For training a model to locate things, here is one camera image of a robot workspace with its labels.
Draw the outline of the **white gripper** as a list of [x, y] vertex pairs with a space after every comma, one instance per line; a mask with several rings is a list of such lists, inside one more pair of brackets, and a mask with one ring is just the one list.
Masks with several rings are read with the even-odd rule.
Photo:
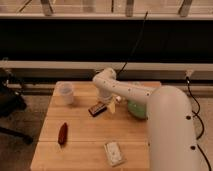
[[[104, 88], [98, 89], [98, 99], [100, 102], [102, 102], [104, 104], [107, 104], [112, 100], [113, 94], [119, 94], [119, 92], [115, 91], [114, 89], [104, 89]], [[114, 113], [116, 111], [115, 102], [111, 101], [107, 105], [107, 109], [110, 113]]]

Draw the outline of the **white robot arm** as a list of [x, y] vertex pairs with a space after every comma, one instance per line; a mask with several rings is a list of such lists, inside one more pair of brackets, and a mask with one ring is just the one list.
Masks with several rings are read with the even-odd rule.
[[102, 103], [115, 93], [146, 107], [150, 171], [201, 171], [192, 105], [182, 90], [117, 81], [112, 68], [96, 74], [93, 83]]

